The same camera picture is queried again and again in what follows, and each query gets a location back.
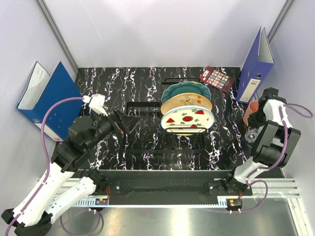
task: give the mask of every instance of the white plate with watermelon design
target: white plate with watermelon design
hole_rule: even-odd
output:
[[[182,132],[199,133],[204,132],[204,129],[197,129],[199,127],[209,129],[215,122],[215,117],[211,111],[204,107],[199,106],[184,106],[177,107],[168,111],[163,115],[161,120],[161,126],[163,129],[168,129],[167,132],[174,132],[181,134],[179,135],[190,135],[182,134]]]

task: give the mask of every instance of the white wall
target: white wall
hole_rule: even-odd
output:
[[[79,67],[242,66],[285,0],[45,0]]]
[[[0,213],[16,207],[45,171],[40,132],[16,109],[35,61],[51,74],[61,60],[75,78],[33,0],[0,1]],[[52,153],[55,143],[46,138]],[[6,224],[0,219],[0,234]]]
[[[315,113],[315,1],[296,1],[277,33],[271,50],[275,65],[260,89],[274,87],[288,103],[298,103]],[[288,110],[293,127],[301,130],[301,139],[286,165],[295,178],[309,222],[315,233],[315,118],[302,118]]]

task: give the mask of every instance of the blue binder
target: blue binder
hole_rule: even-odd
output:
[[[249,103],[268,75],[274,59],[270,50],[265,28],[259,29],[250,53],[242,68],[237,92],[237,101]]]
[[[40,128],[48,109],[56,102],[70,97],[82,95],[63,64],[59,62],[50,77],[36,62],[17,109]],[[46,121],[45,133],[56,142],[63,141],[68,134],[68,128],[79,115],[82,104],[83,101],[75,100],[56,107]]]

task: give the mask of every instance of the cup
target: cup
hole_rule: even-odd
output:
[[[246,125],[248,125],[248,117],[250,116],[250,114],[253,114],[254,112],[257,112],[257,111],[258,111],[258,101],[257,100],[251,101],[243,116],[243,121]]]

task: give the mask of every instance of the dish rack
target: dish rack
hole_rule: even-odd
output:
[[[166,88],[181,82],[181,80],[196,81],[200,83],[200,79],[197,78],[164,79],[164,81],[161,82],[160,98]],[[146,118],[141,127],[145,127],[148,132],[145,134],[143,140],[141,140],[139,136],[136,137],[132,135],[132,133],[128,136],[124,134],[122,138],[123,143],[120,144],[121,151],[126,154],[186,154],[205,152],[205,136],[209,135],[209,131],[206,128],[200,127],[187,127],[185,129],[204,129],[204,132],[196,133],[185,131],[183,133],[180,128],[174,127],[163,129],[160,125],[162,118],[162,113],[160,111],[161,105],[161,102],[127,102],[126,114],[132,115],[132,110],[135,110],[136,108],[139,109],[140,117],[144,114],[144,117]],[[169,129],[178,129],[178,131],[167,132]],[[188,142],[183,142],[181,134],[182,136],[191,134],[188,138],[185,138]]]

